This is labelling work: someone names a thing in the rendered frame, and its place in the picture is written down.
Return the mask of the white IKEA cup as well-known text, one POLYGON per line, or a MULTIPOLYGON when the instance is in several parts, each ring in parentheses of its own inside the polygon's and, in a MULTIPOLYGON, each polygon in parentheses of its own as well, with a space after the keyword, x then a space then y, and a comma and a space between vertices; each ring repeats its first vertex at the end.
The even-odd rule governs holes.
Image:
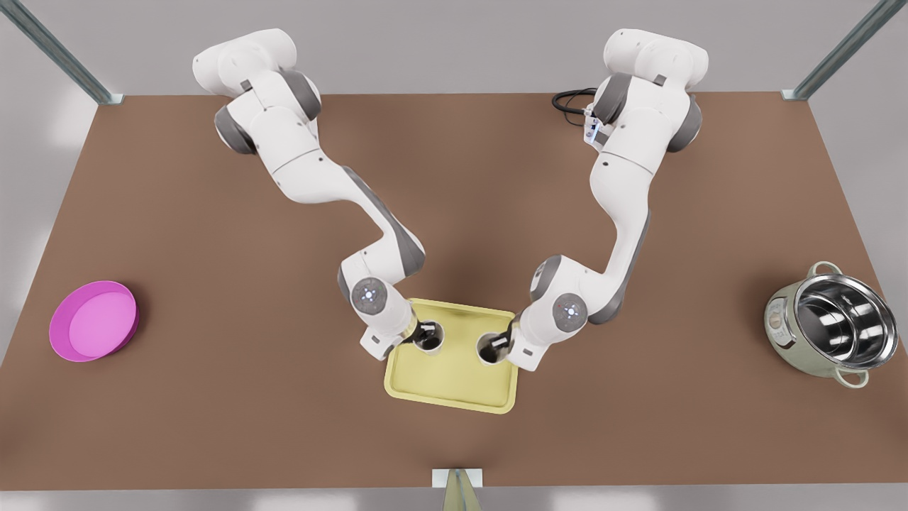
POLYGON ((438 323, 438 345, 415 345, 417 349, 429 356, 437 355, 440 352, 441 346, 443 345, 445 337, 445 332, 440 323, 438 323))
POLYGON ((496 353, 490 349, 490 340, 495 334, 498 333, 489 332, 483 334, 483 336, 477 340, 477 356, 479 356, 480 362, 483 362, 484 365, 487 366, 495 366, 497 363, 503 362, 506 359, 506 356, 508 356, 508 353, 496 353))

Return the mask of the yellow rectangular tray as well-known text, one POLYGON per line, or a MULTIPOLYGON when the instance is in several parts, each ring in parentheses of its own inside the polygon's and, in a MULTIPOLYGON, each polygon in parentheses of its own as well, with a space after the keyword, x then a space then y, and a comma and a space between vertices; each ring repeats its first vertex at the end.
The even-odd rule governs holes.
POLYGON ((483 334, 503 332, 512 312, 413 298, 423 321, 444 330, 435 355, 406 344, 388 357, 384 388, 390 397, 491 414, 506 414, 516 403, 519 369, 509 362, 489 366, 477 355, 483 334))

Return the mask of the pink round bowl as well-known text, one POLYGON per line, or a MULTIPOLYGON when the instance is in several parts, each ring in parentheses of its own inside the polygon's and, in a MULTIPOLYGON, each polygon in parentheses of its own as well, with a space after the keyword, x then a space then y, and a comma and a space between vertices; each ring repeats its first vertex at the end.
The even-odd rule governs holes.
POLYGON ((129 288, 110 280, 88 282, 56 307, 48 338, 62 359, 89 362, 126 346, 139 322, 138 303, 129 288))

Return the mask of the silver frame post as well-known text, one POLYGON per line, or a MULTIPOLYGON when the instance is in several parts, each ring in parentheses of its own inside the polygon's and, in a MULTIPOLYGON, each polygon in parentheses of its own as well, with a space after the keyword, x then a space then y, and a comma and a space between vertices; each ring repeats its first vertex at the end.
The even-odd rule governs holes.
POLYGON ((0 0, 0 12, 48 56, 98 106, 118 106, 123 94, 111 93, 88 69, 35 17, 21 0, 0 0))
POLYGON ((443 488, 442 511, 482 511, 475 490, 483 488, 481 468, 434 468, 432 488, 443 488))
POLYGON ((837 42, 811 72, 794 88, 782 90, 785 101, 808 101, 825 85, 895 14, 908 0, 878 0, 871 10, 837 42))

